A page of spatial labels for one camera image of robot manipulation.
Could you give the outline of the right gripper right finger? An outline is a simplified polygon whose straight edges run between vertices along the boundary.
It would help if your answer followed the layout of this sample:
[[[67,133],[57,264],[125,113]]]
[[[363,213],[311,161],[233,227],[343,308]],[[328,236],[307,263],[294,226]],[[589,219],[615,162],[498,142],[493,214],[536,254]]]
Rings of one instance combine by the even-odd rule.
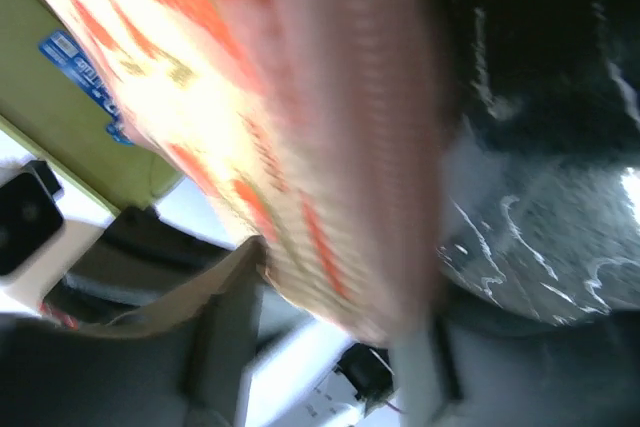
[[[552,326],[456,296],[391,350],[405,426],[636,426],[639,316]]]

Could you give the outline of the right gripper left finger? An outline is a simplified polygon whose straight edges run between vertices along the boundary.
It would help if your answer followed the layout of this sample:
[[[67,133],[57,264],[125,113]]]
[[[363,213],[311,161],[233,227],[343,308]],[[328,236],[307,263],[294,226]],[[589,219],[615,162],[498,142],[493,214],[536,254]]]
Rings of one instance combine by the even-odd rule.
[[[239,426],[258,336],[257,266],[247,239],[155,302],[75,329],[1,318],[5,426]]]

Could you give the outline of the pink patterned mesh laundry bag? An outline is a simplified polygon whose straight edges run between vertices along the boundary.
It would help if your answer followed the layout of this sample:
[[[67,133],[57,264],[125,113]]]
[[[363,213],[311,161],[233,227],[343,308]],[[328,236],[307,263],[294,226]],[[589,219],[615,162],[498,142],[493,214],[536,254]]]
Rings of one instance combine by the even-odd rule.
[[[124,116],[263,235],[289,302],[384,344],[437,278],[443,0],[44,0]]]

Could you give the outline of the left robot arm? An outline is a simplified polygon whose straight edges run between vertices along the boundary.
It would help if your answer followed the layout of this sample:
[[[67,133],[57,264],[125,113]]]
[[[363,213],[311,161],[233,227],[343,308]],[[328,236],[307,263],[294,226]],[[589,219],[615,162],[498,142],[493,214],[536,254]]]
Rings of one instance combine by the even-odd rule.
[[[5,426],[348,426],[337,329],[243,285],[161,335],[94,341],[17,320],[1,349]]]

